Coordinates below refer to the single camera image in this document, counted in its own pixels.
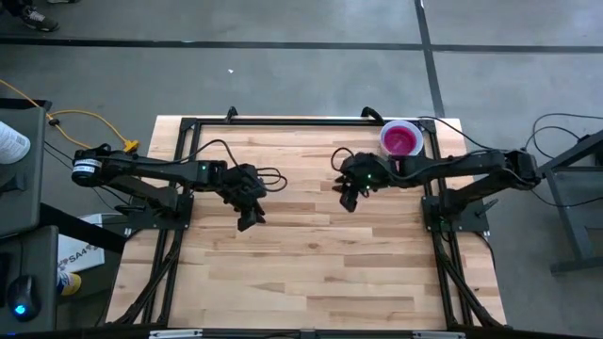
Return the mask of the person's yellow shoe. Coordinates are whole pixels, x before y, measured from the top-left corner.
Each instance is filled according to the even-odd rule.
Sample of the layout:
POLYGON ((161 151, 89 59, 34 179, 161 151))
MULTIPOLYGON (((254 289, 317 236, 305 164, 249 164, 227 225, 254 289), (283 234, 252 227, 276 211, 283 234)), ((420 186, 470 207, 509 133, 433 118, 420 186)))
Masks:
POLYGON ((81 287, 81 277, 76 273, 59 271, 57 273, 57 293, 63 297, 76 294, 81 287))

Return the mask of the grey desk with mouse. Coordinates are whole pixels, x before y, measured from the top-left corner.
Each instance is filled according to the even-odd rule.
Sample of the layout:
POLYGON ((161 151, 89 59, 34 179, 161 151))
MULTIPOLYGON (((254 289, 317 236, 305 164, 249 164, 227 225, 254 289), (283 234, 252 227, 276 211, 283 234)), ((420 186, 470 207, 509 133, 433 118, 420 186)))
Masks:
POLYGON ((53 331, 57 323, 57 228, 0 237, 0 336, 53 331), (21 275, 34 278, 40 312, 20 322, 8 307, 8 286, 21 275))

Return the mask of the black computer mouse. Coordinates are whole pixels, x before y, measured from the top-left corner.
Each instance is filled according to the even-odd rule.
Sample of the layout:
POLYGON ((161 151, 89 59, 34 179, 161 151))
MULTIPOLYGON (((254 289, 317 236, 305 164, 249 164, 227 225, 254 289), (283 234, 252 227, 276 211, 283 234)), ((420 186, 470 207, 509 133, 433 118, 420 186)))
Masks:
POLYGON ((7 304, 20 322, 30 321, 40 313, 41 300, 32 275, 21 275, 8 285, 7 304))

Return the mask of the grey desk with paper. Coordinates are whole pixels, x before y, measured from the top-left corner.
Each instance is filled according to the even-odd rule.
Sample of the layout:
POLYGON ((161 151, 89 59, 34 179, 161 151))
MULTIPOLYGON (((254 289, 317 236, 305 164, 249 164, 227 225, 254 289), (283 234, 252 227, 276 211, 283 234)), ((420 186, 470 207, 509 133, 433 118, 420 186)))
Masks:
POLYGON ((0 99, 0 122, 29 142, 12 164, 0 163, 0 237, 33 230, 40 221, 46 108, 24 99, 0 99))

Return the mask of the black diagonal bar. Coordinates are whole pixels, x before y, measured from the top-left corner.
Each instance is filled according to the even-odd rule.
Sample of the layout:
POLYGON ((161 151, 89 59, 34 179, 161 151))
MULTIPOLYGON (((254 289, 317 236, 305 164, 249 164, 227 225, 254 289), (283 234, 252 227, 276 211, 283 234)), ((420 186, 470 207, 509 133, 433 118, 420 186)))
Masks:
POLYGON ((41 203, 39 226, 56 226, 59 232, 104 250, 122 253, 126 238, 95 224, 76 218, 46 203, 41 203))

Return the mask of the purple translucent plastic bowl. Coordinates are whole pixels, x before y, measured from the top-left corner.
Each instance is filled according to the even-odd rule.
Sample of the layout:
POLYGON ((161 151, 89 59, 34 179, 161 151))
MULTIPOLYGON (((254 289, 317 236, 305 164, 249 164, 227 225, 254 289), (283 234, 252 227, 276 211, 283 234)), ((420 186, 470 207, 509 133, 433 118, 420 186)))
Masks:
POLYGON ((418 155, 424 147, 424 137, 412 121, 387 122, 380 132, 382 150, 388 155, 418 155))

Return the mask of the black aluminium table frame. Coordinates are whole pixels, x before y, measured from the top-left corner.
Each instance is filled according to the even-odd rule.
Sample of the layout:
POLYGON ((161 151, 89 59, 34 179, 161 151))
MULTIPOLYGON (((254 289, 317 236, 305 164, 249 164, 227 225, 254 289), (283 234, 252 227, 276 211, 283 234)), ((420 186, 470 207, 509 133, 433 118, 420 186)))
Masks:
POLYGON ((278 169, 287 187, 262 206, 266 223, 245 232, 236 214, 199 193, 173 281, 162 281, 153 315, 171 295, 177 328, 442 330, 446 326, 423 187, 389 188, 347 212, 332 190, 333 163, 348 151, 376 153, 379 126, 359 118, 161 116, 148 154, 203 146, 278 169))

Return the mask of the black metal side table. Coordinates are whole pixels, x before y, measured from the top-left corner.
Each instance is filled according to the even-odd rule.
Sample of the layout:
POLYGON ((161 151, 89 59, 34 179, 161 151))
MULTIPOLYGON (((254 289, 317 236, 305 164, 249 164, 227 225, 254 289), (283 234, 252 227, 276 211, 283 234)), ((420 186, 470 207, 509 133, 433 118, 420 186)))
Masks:
POLYGON ((550 267, 553 274, 603 267, 603 252, 595 251, 589 236, 590 231, 603 232, 603 165, 579 163, 599 151, 603 152, 603 130, 539 168, 573 253, 572 259, 550 267))

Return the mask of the white printed cardboard box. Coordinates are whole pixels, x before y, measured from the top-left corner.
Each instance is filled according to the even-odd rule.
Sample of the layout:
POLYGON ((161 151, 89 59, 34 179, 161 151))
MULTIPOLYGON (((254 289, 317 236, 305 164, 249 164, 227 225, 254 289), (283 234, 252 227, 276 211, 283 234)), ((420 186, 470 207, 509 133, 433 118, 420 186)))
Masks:
POLYGON ((60 234, 57 245, 57 270, 76 273, 105 263, 105 251, 101 248, 60 234))

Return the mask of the person's dark shoe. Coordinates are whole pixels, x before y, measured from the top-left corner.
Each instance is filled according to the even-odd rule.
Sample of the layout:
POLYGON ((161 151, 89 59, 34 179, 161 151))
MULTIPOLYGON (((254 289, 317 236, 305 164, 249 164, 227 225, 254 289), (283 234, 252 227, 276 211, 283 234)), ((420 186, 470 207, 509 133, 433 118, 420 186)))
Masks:
POLYGON ((48 18, 35 7, 31 5, 25 5, 19 12, 19 18, 27 27, 41 31, 41 32, 54 32, 59 29, 57 21, 48 18))

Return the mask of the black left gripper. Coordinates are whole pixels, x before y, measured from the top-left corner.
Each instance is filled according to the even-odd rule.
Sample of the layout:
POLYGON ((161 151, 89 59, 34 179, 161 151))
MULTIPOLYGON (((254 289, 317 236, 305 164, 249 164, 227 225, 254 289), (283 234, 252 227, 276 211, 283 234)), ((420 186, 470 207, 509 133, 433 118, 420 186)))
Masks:
POLYGON ((223 187, 220 196, 226 204, 240 212, 237 229, 244 232, 255 223, 265 224, 265 211, 259 200, 267 196, 263 182, 258 178, 257 168, 250 164, 242 164, 227 169, 222 174, 223 187))

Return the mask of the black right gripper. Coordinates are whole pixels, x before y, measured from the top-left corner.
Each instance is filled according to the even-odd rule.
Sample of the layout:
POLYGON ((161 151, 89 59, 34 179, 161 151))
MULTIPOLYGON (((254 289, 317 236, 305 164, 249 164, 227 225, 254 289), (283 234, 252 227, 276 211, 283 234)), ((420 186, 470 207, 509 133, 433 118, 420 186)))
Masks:
POLYGON ((340 175, 334 179, 332 190, 341 193, 339 203, 346 211, 353 213, 359 189, 376 191, 392 185, 391 169, 391 165, 375 153, 351 155, 341 164, 340 175))

